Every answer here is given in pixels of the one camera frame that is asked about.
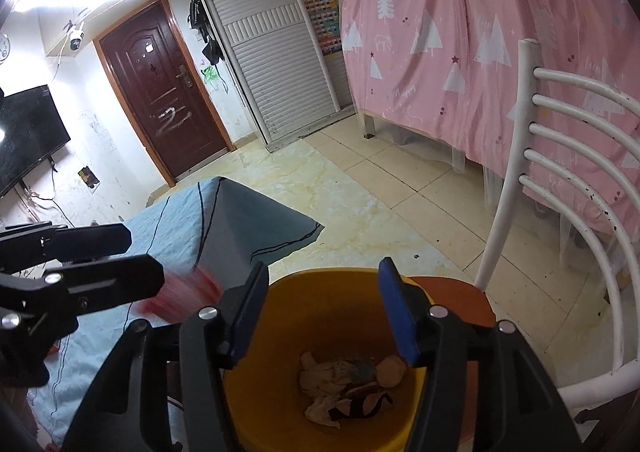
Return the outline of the light blue bed sheet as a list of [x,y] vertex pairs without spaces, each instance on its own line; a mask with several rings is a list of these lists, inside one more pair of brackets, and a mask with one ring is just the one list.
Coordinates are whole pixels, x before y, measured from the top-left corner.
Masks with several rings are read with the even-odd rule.
[[[313,243],[318,221],[224,177],[172,194],[126,221],[128,255],[148,254],[168,272],[200,267],[221,288],[245,282],[256,262],[267,266]],[[29,391],[35,418],[61,443],[93,377],[138,310],[122,305],[87,314],[46,365],[47,386]]]

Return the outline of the wall socket hole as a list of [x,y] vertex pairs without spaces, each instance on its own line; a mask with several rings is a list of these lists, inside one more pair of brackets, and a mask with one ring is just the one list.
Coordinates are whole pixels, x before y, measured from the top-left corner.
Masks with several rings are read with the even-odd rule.
[[85,183],[87,188],[91,191],[95,191],[96,188],[100,185],[99,178],[94,174],[94,172],[88,166],[81,168],[81,170],[78,172],[78,176],[81,178],[82,182]]

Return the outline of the trash inside bin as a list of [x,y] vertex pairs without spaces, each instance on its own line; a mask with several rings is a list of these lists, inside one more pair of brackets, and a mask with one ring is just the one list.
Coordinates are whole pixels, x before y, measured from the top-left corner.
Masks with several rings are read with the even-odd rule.
[[365,420],[394,403],[408,366],[398,356],[371,360],[317,362],[310,352],[300,356],[300,389],[312,399],[305,417],[316,425],[341,428],[342,420]]

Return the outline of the yellow trash bin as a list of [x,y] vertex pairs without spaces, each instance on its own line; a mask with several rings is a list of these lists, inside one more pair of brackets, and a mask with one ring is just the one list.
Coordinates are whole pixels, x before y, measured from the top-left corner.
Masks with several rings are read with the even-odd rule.
[[425,373],[407,371],[392,403],[374,417],[314,424],[311,398],[299,385],[300,358],[378,362],[397,348],[371,268],[296,272],[273,282],[250,346],[224,376],[224,392],[247,451],[401,451],[405,449]]

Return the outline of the white metal chair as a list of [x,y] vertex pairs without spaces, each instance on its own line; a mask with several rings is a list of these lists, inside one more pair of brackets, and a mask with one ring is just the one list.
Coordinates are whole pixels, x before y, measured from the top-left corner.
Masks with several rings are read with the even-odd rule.
[[[486,319],[486,294],[497,289],[505,262],[548,287],[567,316],[579,306],[573,276],[604,287],[599,304],[611,319],[611,336],[588,345],[589,331],[575,330],[570,346],[589,360],[611,351],[612,368],[560,390],[567,406],[582,409],[639,388],[639,348],[626,344],[639,328],[624,322],[625,287],[618,280],[626,276],[629,288],[639,288],[639,230],[622,214],[624,206],[639,210],[639,183],[625,162],[639,157],[639,137],[576,105],[569,94],[616,105],[633,120],[639,116],[638,100],[612,82],[546,68],[540,42],[521,40],[508,168],[485,250],[474,262],[475,278],[431,278],[427,286],[476,324]],[[606,154],[605,141],[625,160]]]

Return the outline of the pink tree print curtain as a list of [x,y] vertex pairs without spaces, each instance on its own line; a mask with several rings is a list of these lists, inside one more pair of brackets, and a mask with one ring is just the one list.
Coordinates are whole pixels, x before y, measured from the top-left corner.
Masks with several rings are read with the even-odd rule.
[[545,68],[639,92],[639,20],[627,0],[341,0],[357,108],[426,134],[497,175],[512,139],[518,43]]

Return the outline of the dark brown wooden door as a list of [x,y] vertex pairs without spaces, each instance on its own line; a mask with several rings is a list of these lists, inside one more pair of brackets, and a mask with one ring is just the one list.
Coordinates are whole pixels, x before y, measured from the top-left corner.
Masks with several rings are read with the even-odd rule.
[[168,0],[107,27],[94,48],[129,123],[168,186],[234,150]]

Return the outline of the red white plastic wrapper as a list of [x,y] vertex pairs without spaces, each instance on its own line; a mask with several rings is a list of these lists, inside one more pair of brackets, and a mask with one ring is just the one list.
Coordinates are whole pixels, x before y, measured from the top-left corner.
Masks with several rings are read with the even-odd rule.
[[157,316],[170,324],[181,323],[203,307],[214,306],[222,288],[202,267],[188,272],[165,272],[165,282],[158,294],[134,303],[140,316]]

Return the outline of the round wall clock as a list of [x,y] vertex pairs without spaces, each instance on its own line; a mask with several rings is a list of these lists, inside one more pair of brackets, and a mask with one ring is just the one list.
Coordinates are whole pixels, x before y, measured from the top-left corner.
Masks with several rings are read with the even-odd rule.
[[11,53],[11,41],[7,34],[0,34],[0,63],[3,63]]

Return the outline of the black hanging bags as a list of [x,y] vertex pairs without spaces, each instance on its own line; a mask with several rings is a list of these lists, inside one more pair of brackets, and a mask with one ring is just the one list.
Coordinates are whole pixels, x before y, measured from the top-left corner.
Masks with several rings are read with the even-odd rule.
[[192,30],[197,30],[200,33],[203,42],[205,42],[203,54],[208,62],[216,66],[220,61],[223,61],[224,53],[215,38],[213,27],[209,23],[201,0],[190,0],[188,23]]

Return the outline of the white slatted wardrobe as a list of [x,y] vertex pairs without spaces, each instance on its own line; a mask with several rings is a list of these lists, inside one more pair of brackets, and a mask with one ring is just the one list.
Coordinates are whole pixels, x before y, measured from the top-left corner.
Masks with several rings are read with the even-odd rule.
[[324,56],[303,0],[204,0],[267,150],[354,112],[342,51]]

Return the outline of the wall mounted black television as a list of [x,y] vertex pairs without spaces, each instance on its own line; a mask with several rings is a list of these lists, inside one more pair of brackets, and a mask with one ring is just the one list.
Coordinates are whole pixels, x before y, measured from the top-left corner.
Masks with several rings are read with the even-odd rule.
[[70,141],[47,85],[4,96],[0,125],[1,196]]

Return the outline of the colourful wall chart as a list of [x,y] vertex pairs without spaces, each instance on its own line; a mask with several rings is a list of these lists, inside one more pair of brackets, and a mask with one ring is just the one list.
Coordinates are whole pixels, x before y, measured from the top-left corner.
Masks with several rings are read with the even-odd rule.
[[303,0],[324,56],[342,51],[337,0]]

